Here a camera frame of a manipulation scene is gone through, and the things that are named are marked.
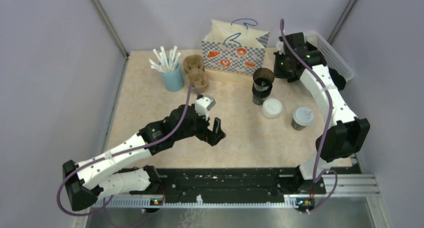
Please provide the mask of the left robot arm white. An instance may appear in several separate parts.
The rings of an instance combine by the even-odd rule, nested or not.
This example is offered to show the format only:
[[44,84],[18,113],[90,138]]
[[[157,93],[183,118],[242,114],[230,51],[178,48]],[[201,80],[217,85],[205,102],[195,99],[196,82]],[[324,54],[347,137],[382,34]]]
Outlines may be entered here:
[[71,210],[75,214],[94,205],[99,199],[121,193],[141,192],[154,195],[160,190],[161,178],[156,168],[147,165],[135,170],[127,169],[137,161],[168,150],[183,139],[196,137],[210,146],[217,145],[227,135],[221,120],[216,117],[209,129],[207,107],[195,104],[180,105],[162,120],[147,124],[129,139],[116,147],[84,161],[68,160],[62,165],[63,182],[57,193],[61,204],[62,190],[66,191]]

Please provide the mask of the black coffee cup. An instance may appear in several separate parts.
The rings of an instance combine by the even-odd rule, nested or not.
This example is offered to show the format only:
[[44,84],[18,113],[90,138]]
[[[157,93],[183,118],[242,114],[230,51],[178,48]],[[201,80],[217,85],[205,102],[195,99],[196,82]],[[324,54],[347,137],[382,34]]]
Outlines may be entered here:
[[291,121],[291,126],[298,131],[303,130],[304,128],[308,127],[311,123],[304,123],[304,122],[300,122],[298,120],[296,120],[294,117],[292,118]]
[[264,92],[268,90],[274,82],[275,75],[268,68],[258,68],[253,73],[253,87],[259,92]]

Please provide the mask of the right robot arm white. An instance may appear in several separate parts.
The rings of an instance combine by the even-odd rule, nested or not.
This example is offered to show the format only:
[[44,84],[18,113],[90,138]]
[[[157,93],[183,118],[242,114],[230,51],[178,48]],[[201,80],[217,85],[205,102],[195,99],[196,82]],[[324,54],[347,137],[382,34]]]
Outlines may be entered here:
[[278,51],[274,54],[277,77],[288,82],[300,81],[320,108],[325,122],[323,133],[315,142],[316,154],[298,166],[301,175],[293,180],[294,190],[307,194],[324,172],[360,151],[371,126],[343,99],[340,91],[346,80],[337,70],[328,47],[321,42],[310,45],[302,32],[278,39]]

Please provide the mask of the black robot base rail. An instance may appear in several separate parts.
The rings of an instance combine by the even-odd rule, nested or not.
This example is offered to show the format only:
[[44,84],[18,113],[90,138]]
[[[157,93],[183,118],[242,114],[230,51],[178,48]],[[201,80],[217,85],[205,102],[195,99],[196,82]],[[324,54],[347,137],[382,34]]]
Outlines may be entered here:
[[313,197],[326,194],[322,179],[303,180],[293,167],[278,168],[159,168],[160,180],[153,190],[128,191],[132,196],[165,199],[166,204],[194,203],[201,196],[205,204],[255,205],[283,203],[285,196]]

